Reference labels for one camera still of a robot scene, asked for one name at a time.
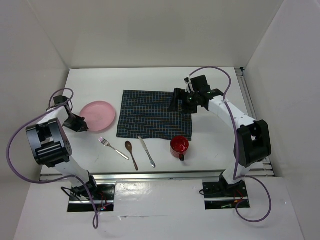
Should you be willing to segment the silver metal knife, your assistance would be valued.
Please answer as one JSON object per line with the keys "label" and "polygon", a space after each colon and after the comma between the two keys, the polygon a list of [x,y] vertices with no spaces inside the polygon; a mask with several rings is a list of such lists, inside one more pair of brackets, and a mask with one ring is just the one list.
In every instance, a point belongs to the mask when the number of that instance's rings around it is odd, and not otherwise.
{"label": "silver metal knife", "polygon": [[140,141],[143,149],[145,150],[145,152],[146,152],[146,154],[147,154],[147,156],[148,156],[148,158],[149,158],[149,161],[150,161],[151,166],[152,166],[153,168],[156,168],[156,164],[155,164],[154,160],[152,159],[152,156],[150,155],[150,152],[149,152],[149,150],[148,150],[148,148],[147,148],[146,143],[144,142],[144,140],[143,140],[140,136],[138,137],[138,139],[139,139],[139,141]]}

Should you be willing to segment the brown wooden spoon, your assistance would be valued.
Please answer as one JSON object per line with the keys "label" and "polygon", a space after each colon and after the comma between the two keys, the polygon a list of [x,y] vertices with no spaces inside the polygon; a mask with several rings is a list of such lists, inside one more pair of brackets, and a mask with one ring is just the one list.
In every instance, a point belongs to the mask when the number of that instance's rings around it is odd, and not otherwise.
{"label": "brown wooden spoon", "polygon": [[131,158],[132,158],[132,161],[133,161],[133,165],[134,165],[135,170],[138,171],[138,170],[139,170],[139,167],[138,167],[137,162],[136,162],[136,160],[135,160],[135,158],[134,158],[134,156],[133,156],[133,151],[132,151],[133,148],[132,148],[132,144],[131,144],[130,141],[126,141],[126,142],[125,142],[125,148],[128,150],[128,152],[129,152],[130,155],[131,155]]}

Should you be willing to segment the silver metal fork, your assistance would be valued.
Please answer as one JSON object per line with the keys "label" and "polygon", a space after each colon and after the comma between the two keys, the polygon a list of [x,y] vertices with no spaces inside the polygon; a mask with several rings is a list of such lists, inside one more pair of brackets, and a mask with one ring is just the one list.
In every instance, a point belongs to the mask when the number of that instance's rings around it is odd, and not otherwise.
{"label": "silver metal fork", "polygon": [[103,146],[105,147],[109,147],[111,148],[112,150],[114,150],[117,154],[119,154],[121,157],[123,157],[124,159],[126,160],[129,160],[130,158],[125,155],[124,153],[122,153],[121,151],[119,151],[118,149],[116,149],[115,147],[113,147],[109,141],[107,141],[104,137],[99,137],[99,142],[103,144]]}

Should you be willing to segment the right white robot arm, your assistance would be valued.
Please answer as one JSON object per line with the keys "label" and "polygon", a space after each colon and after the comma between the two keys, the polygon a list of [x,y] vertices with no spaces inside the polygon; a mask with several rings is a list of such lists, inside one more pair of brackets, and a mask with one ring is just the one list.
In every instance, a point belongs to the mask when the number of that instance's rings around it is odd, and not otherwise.
{"label": "right white robot arm", "polygon": [[223,196],[230,196],[245,175],[271,155],[268,124],[246,115],[219,89],[211,89],[205,75],[186,78],[185,82],[186,89],[174,89],[168,111],[176,112],[181,106],[183,113],[195,114],[201,106],[219,117],[235,133],[235,163],[220,174],[217,188]]}

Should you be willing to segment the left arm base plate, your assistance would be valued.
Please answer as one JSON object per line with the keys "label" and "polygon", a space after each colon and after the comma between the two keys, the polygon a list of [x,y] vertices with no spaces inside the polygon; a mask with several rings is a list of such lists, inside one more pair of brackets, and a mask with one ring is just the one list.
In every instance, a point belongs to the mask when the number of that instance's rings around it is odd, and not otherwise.
{"label": "left arm base plate", "polygon": [[[68,213],[93,212],[93,206],[88,196],[78,196],[71,188],[60,188],[68,197]],[[116,184],[98,184],[93,194],[94,205],[99,212],[113,212]]]}

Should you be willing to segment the red ceramic mug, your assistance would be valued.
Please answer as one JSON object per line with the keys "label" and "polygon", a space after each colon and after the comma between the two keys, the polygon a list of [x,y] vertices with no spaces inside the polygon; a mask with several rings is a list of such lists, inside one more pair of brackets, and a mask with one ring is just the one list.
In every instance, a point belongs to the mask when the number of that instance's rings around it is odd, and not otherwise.
{"label": "red ceramic mug", "polygon": [[185,154],[189,149],[189,141],[182,135],[175,136],[170,141],[170,153],[181,162],[185,161]]}

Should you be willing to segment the pink plastic plate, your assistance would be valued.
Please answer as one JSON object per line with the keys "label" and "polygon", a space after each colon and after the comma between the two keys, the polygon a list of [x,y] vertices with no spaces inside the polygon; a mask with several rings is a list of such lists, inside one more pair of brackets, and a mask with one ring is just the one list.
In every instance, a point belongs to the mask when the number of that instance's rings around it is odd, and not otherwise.
{"label": "pink plastic plate", "polygon": [[82,108],[80,116],[85,118],[88,131],[101,132],[114,122],[116,110],[106,101],[93,101]]}

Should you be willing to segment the dark checkered cloth placemat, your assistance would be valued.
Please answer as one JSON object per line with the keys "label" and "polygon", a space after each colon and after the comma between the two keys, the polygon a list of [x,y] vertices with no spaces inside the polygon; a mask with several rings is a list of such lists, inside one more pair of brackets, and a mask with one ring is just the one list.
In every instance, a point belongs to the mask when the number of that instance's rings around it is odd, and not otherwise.
{"label": "dark checkered cloth placemat", "polygon": [[118,138],[171,140],[184,136],[192,140],[192,115],[182,112],[182,101],[177,111],[168,108],[173,92],[124,90],[117,124]]}

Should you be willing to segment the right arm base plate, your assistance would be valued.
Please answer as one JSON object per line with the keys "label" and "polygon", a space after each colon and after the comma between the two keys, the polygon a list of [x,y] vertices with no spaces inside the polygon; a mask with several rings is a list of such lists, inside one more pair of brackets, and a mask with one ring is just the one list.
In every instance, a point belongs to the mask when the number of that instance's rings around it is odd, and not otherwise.
{"label": "right arm base plate", "polygon": [[217,182],[203,182],[199,194],[204,197],[206,210],[250,208],[246,184],[241,181],[230,189],[223,190]]}

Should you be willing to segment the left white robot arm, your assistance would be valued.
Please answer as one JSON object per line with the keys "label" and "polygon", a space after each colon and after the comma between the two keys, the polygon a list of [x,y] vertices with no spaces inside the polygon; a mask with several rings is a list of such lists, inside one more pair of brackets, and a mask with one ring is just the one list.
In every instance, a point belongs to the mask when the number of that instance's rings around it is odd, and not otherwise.
{"label": "left white robot arm", "polygon": [[78,198],[92,200],[97,197],[99,187],[88,170],[83,169],[72,157],[72,146],[64,127],[76,133],[89,130],[85,118],[72,113],[70,99],[58,95],[47,115],[37,124],[26,128],[26,135],[36,163],[53,168],[71,183],[71,192]]}

